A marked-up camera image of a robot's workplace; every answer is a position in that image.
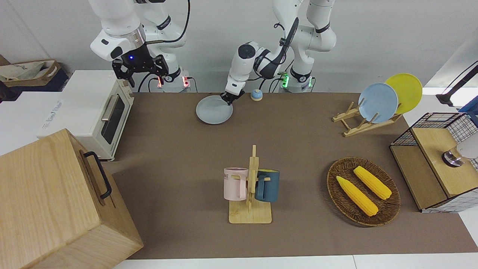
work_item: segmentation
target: white wall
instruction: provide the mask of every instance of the white wall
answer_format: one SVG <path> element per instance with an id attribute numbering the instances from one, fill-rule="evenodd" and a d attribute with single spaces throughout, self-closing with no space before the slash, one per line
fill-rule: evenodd
<path id="1" fill-rule="evenodd" d="M 463 45 L 453 53 L 450 59 L 438 70 L 426 86 L 447 87 L 463 70 L 476 61 L 478 61 L 478 29 L 470 34 Z M 465 76 L 467 72 L 463 73 L 460 78 Z M 465 84 L 465 87 L 478 87 L 478 76 L 470 79 L 470 81 Z"/>
<path id="2" fill-rule="evenodd" d="M 89 50 L 100 23 L 87 0 L 1 2 L 0 54 L 8 60 L 50 56 L 72 70 L 110 69 L 109 63 Z M 254 40 L 275 48 L 282 33 L 272 27 L 276 19 L 271 2 L 192 0 L 188 41 L 177 53 L 181 65 L 196 77 L 200 91 L 223 91 L 232 55 L 242 43 Z M 165 5 L 183 25 L 186 0 Z M 306 7 L 300 14 L 302 24 L 309 24 Z M 360 92 L 399 72 L 415 74 L 426 84 L 476 29 L 476 14 L 476 0 L 336 0 L 331 20 L 337 46 L 330 53 L 311 53 L 316 59 L 315 91 Z M 11 24 L 12 16 L 28 33 L 4 26 L 5 21 Z M 249 83 L 247 89 L 258 82 Z"/>

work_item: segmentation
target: green led light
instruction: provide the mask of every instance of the green led light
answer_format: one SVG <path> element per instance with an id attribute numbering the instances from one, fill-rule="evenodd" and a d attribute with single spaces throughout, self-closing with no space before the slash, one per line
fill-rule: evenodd
<path id="1" fill-rule="evenodd" d="M 282 79 L 282 88 L 287 88 L 289 85 L 289 75 L 285 74 L 284 78 Z"/>

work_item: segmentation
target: pink mug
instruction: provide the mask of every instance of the pink mug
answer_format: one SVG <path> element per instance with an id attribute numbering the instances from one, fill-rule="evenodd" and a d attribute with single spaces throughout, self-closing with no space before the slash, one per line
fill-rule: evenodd
<path id="1" fill-rule="evenodd" d="M 224 168 L 224 199 L 242 201 L 246 199 L 247 168 Z"/>

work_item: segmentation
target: oven door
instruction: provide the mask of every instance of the oven door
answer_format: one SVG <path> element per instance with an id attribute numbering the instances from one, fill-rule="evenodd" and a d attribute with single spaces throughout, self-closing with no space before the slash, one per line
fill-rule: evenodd
<path id="1" fill-rule="evenodd" d="M 112 159 L 118 146 L 119 138 L 123 132 L 123 127 L 126 118 L 130 112 L 130 103 L 121 90 L 120 86 L 116 84 L 113 94 L 110 96 L 105 112 L 101 117 L 102 126 L 97 134 L 97 140 L 102 147 L 108 150 L 109 156 L 103 157 L 105 159 Z"/>

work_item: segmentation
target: mug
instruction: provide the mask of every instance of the mug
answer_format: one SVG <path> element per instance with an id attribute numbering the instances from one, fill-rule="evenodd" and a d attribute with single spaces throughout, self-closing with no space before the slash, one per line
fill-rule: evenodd
<path id="1" fill-rule="evenodd" d="M 272 169 L 259 169 L 257 172 L 256 193 L 254 198 L 262 202 L 275 202 L 279 196 L 279 174 Z"/>
<path id="2" fill-rule="evenodd" d="M 247 168 L 224 168 L 224 199 L 242 201 L 246 199 L 246 178 L 249 175 Z"/>

